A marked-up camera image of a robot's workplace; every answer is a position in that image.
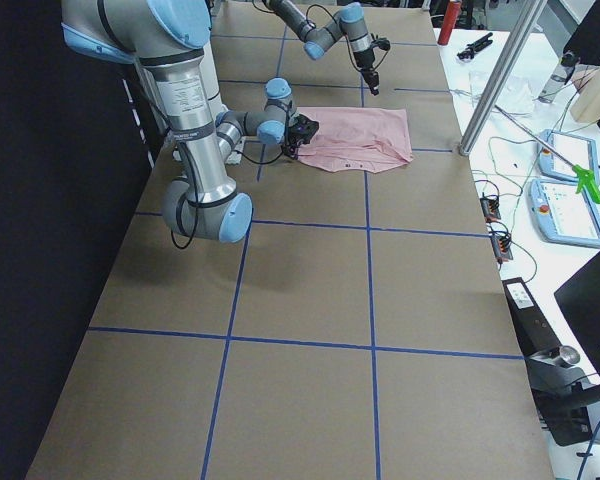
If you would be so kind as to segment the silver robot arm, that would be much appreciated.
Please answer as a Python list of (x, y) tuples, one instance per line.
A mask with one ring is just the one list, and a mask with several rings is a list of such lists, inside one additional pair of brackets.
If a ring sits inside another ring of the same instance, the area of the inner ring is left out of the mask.
[(263, 1), (263, 6), (280, 18), (304, 44), (307, 56), (317, 61), (344, 40), (350, 62), (362, 77), (370, 93), (380, 93), (378, 68), (391, 49), (388, 38), (373, 34), (366, 23), (365, 9), (359, 2), (341, 7), (335, 13), (326, 11), (329, 19), (318, 25), (311, 17), (312, 8), (325, 9), (323, 5), (311, 4), (301, 11), (292, 1)]
[(265, 86), (261, 111), (212, 111), (200, 65), (211, 16), (204, 1), (64, 1), (67, 45), (92, 58), (137, 63), (153, 77), (158, 113), (170, 128), (184, 176), (169, 185), (162, 217), (172, 234), (240, 241), (252, 220), (251, 198), (238, 190), (225, 161), (246, 136), (296, 157), (319, 124), (300, 114), (288, 83)]

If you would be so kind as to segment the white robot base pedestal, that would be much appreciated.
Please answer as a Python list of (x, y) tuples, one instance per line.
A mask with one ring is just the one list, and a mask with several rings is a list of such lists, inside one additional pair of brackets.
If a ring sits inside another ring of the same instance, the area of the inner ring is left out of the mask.
[(176, 105), (167, 114), (174, 140), (184, 144), (198, 163), (239, 164), (244, 134), (229, 109), (216, 97), (211, 102)]

